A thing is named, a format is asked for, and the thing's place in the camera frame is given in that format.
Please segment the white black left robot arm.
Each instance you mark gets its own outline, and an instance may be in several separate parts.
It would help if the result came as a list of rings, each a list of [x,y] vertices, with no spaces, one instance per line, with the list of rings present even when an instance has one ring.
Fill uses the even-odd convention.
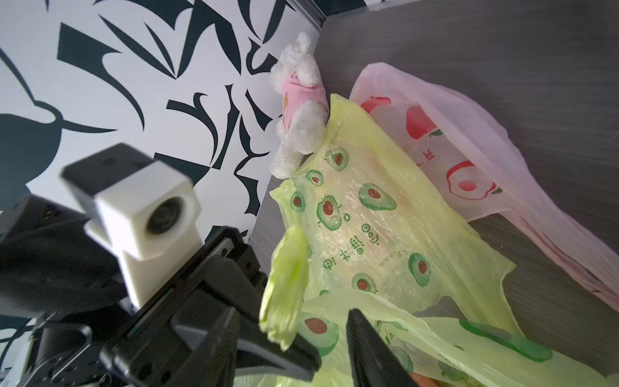
[[[252,247],[219,227],[144,307],[85,215],[29,195],[1,216],[1,312],[35,324],[5,386],[231,386],[236,377],[309,382],[318,351],[287,350],[258,326],[266,284]]]

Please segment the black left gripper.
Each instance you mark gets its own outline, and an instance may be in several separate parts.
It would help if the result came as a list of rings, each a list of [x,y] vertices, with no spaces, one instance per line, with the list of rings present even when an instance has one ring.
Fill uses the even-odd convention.
[[[35,331],[31,386],[188,386],[202,376],[275,374],[310,382],[322,361],[301,338],[283,351],[257,322],[266,276],[233,227],[209,235],[138,311],[53,314]]]

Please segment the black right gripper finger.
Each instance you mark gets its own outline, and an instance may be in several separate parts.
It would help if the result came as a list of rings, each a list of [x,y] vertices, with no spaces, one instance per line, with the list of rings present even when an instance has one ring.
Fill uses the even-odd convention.
[[[351,375],[356,387],[418,387],[359,309],[346,325]]]

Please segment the green avocado print plastic bag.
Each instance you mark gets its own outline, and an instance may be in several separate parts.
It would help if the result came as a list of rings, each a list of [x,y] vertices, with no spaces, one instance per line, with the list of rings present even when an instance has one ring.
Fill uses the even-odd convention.
[[[491,248],[357,104],[333,95],[319,151],[271,195],[295,269],[275,252],[266,312],[291,322],[350,386],[346,321],[358,309],[407,375],[441,386],[615,386],[527,339],[506,299],[514,263]]]

